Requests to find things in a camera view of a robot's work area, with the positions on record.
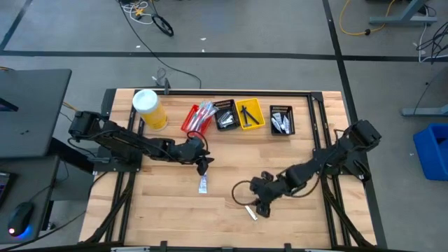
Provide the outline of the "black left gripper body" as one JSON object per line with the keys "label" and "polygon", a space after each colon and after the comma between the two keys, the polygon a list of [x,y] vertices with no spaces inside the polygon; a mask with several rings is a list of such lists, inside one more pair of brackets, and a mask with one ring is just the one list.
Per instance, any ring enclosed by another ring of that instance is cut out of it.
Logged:
{"label": "black left gripper body", "polygon": [[185,143],[176,146],[176,156],[180,162],[196,162],[200,157],[205,155],[207,155],[205,144],[197,136],[189,138]]}

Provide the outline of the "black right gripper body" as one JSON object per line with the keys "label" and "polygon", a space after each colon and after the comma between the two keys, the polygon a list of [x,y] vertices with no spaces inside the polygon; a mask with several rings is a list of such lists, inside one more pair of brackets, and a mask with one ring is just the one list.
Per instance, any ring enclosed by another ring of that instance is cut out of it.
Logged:
{"label": "black right gripper body", "polygon": [[274,178],[274,175],[267,171],[263,171],[260,178],[261,186],[255,194],[260,198],[261,203],[256,207],[256,213],[269,218],[270,204],[283,195],[289,194],[293,189],[293,182],[281,174]]}

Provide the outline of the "red plastic basket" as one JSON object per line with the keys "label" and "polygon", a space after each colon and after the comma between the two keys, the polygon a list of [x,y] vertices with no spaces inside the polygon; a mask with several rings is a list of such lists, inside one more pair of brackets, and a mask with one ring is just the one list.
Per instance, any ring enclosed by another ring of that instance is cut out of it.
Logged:
{"label": "red plastic basket", "polygon": [[[199,110],[199,106],[197,104],[193,104],[187,117],[185,118],[185,120],[181,126],[181,130],[184,131],[185,133],[188,132],[188,125],[198,110]],[[211,121],[212,121],[212,117],[206,119],[205,122],[200,126],[199,132],[201,134],[205,134],[207,132],[207,129],[208,129]]]}

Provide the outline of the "black plastic basket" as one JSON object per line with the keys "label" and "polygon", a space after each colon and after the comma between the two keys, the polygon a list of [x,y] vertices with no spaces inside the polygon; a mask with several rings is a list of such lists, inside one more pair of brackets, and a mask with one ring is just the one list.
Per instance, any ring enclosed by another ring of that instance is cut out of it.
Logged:
{"label": "black plastic basket", "polygon": [[[214,106],[218,108],[218,111],[214,114],[214,118],[216,121],[216,126],[219,131],[228,131],[228,130],[235,130],[240,126],[239,118],[237,115],[237,109],[235,105],[235,101],[233,99],[223,100],[223,101],[216,101],[213,103]],[[233,112],[233,119],[234,123],[231,125],[228,125],[227,127],[221,127],[221,124],[219,123],[218,119],[226,112],[231,111]]]}
{"label": "black plastic basket", "polygon": [[[287,118],[289,119],[290,122],[290,134],[286,134],[284,132],[284,126],[282,125],[282,123],[280,124],[281,126],[281,131],[282,133],[278,133],[276,131],[276,129],[274,128],[271,118],[273,118],[272,114],[273,113],[277,113],[279,112],[281,114],[281,118],[282,118],[282,122],[283,122],[283,117],[287,116]],[[280,105],[271,105],[269,107],[269,122],[270,122],[270,126],[271,126],[271,134],[273,136],[290,136],[290,135],[294,135],[295,134],[295,124],[294,124],[294,117],[293,117],[293,107],[292,106],[280,106]]]}

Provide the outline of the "yellow wipes canister white lid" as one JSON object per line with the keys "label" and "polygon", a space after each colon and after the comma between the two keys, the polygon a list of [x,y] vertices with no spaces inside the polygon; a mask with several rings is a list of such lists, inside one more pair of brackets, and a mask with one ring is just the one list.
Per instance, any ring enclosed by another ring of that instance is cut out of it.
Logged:
{"label": "yellow wipes canister white lid", "polygon": [[150,129],[160,131],[167,126],[168,118],[165,108],[153,90],[138,91],[133,96],[132,105]]}

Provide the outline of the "yellow plastic basket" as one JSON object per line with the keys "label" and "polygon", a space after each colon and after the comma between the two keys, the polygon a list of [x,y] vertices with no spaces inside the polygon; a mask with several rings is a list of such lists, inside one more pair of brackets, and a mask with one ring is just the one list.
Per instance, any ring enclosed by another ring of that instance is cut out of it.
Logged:
{"label": "yellow plastic basket", "polygon": [[[251,124],[250,127],[245,127],[244,115],[242,114],[242,106],[246,107],[246,110],[260,123],[257,125],[252,119],[247,116],[248,123]],[[257,98],[244,99],[236,101],[236,107],[239,119],[241,121],[241,128],[246,130],[255,130],[261,128],[265,125],[265,119],[263,117],[263,112],[260,107],[260,103]]]}

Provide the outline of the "black desk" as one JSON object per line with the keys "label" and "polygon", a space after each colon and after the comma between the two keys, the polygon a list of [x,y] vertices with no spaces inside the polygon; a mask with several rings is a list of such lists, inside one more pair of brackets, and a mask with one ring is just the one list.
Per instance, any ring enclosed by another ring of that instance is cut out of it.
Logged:
{"label": "black desk", "polygon": [[0,111],[0,159],[34,158],[48,152],[72,71],[0,71],[0,100],[17,111]]}

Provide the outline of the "dark grey desk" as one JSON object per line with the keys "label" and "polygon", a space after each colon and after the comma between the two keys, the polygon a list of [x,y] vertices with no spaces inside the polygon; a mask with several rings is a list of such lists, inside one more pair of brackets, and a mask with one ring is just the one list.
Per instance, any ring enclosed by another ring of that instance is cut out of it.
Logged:
{"label": "dark grey desk", "polygon": [[[60,159],[56,156],[0,160],[0,172],[14,175],[0,204],[0,244],[17,244],[38,237],[43,227]],[[30,201],[34,210],[27,229],[18,237],[8,233],[8,222],[17,205]]]}

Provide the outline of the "blue plastic bin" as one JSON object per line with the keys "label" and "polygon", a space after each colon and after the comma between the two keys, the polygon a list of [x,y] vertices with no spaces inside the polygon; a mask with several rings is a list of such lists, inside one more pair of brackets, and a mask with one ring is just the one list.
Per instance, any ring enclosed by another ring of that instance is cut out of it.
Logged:
{"label": "blue plastic bin", "polygon": [[428,180],[448,181],[448,123],[431,123],[413,140],[424,176]]}

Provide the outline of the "grey table foot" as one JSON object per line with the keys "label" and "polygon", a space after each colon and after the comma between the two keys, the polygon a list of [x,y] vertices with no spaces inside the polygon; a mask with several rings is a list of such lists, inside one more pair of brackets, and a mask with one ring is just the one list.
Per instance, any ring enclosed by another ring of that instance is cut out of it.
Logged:
{"label": "grey table foot", "polygon": [[409,117],[448,117],[448,104],[435,108],[403,108],[400,113]]}

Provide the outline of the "black computer mouse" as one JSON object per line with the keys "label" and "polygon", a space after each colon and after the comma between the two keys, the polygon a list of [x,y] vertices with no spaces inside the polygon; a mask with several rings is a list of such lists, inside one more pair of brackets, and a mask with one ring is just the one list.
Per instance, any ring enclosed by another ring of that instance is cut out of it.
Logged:
{"label": "black computer mouse", "polygon": [[34,204],[32,202],[22,202],[18,204],[8,220],[8,234],[12,237],[20,237],[29,231]]}

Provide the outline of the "black keyboard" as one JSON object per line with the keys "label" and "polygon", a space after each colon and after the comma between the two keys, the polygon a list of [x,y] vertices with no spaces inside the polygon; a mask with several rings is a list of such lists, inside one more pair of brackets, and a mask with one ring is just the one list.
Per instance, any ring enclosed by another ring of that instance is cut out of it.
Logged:
{"label": "black keyboard", "polygon": [[15,174],[0,171],[0,208],[6,200],[16,177]]}

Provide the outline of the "grey table base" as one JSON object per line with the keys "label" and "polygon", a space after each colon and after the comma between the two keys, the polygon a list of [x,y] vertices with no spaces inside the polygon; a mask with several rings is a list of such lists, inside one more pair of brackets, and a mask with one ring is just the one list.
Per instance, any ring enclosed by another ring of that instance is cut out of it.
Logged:
{"label": "grey table base", "polygon": [[386,25],[424,25],[438,21],[437,17],[418,16],[417,11],[424,6],[426,0],[411,0],[406,9],[399,15],[371,17],[370,24]]}

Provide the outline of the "black metal table frame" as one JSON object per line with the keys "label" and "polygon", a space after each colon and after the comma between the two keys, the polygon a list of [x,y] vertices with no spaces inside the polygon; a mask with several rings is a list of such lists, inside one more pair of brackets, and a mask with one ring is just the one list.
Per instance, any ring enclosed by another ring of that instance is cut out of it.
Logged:
{"label": "black metal table frame", "polygon": [[265,117],[272,105],[291,106],[294,135],[274,136],[269,125],[220,132],[210,124],[205,136],[213,162],[204,194],[198,191],[200,177],[193,166],[144,158],[127,210],[127,248],[259,252],[343,244],[340,222],[335,214],[327,214],[322,189],[313,181],[297,198],[274,201],[269,218],[252,219],[241,206],[252,200],[248,180],[263,171],[276,174],[307,161],[315,147],[326,147],[335,140],[334,129],[347,127],[339,92],[175,90],[161,98],[168,125],[158,132],[146,129],[144,134],[182,142],[186,135],[181,126],[192,106],[250,98],[259,101]]}

